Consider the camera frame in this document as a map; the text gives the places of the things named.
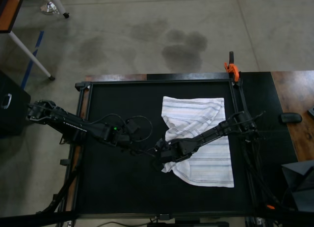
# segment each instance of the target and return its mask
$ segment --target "black cabinet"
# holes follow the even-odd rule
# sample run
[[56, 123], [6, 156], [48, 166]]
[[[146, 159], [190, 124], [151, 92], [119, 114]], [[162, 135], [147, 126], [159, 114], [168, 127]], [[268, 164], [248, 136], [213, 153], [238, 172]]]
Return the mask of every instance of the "black cabinet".
[[18, 135], [26, 122], [30, 95], [0, 71], [0, 135]]

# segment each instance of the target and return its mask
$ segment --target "black mat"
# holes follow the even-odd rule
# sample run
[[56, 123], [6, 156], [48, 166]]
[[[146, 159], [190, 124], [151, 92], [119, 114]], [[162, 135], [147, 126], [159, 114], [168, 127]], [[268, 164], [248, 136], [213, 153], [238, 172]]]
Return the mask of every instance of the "black mat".
[[[278, 132], [266, 140], [261, 153], [270, 161], [266, 166], [271, 172], [267, 180], [281, 179], [281, 162], [293, 162], [293, 147], [286, 126], [279, 125], [274, 115], [281, 112], [272, 79], [268, 74], [244, 74], [245, 94], [252, 115], [266, 110], [271, 112], [260, 125], [265, 133]], [[261, 100], [261, 95], [273, 95]], [[123, 118], [144, 115], [154, 125], [154, 133], [147, 140], [153, 146], [167, 130], [161, 118], [163, 96], [176, 98], [225, 98], [226, 116], [234, 110], [227, 83], [142, 83], [94, 85], [89, 120], [108, 113]], [[234, 188], [197, 187], [189, 185], [173, 173], [155, 171], [150, 157], [131, 157], [119, 149], [105, 147], [88, 138], [83, 156], [83, 169], [78, 187], [76, 210], [79, 213], [179, 213], [179, 212], [234, 212], [252, 213], [249, 189], [245, 178], [243, 159], [235, 137], [229, 137], [232, 158]], [[283, 185], [275, 187], [281, 194]]]

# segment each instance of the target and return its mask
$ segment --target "computer mouse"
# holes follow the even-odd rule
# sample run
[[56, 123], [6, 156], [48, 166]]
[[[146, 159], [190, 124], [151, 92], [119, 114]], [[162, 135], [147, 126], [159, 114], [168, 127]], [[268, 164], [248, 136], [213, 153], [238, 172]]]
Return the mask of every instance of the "computer mouse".
[[282, 113], [280, 119], [282, 123], [300, 123], [302, 116], [298, 113]]

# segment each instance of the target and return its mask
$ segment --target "striped towel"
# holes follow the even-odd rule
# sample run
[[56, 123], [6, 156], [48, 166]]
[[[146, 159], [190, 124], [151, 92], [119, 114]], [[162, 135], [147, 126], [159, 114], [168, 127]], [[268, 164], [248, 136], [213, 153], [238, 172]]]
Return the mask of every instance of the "striped towel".
[[[161, 116], [169, 128], [166, 141], [192, 138], [226, 119], [224, 98], [164, 97]], [[191, 185], [233, 188], [228, 137], [221, 137], [200, 147], [187, 160], [164, 164], [163, 172], [171, 170]]]

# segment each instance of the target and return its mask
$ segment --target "gray floor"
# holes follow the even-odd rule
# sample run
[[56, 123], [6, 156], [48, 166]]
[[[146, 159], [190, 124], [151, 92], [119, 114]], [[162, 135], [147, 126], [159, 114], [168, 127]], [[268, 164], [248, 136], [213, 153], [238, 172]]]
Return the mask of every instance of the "gray floor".
[[[13, 31], [31, 51], [44, 31], [37, 58], [56, 80], [34, 66], [32, 101], [50, 99], [72, 113], [74, 84], [86, 75], [223, 72], [229, 51], [243, 72], [313, 69], [314, 0], [61, 1], [70, 19], [45, 16], [42, 0], [25, 0]], [[20, 84], [29, 59], [5, 34], [0, 46], [0, 69]], [[57, 193], [65, 172], [58, 163], [69, 151], [59, 139], [32, 125], [0, 140], [1, 216], [35, 213]]]

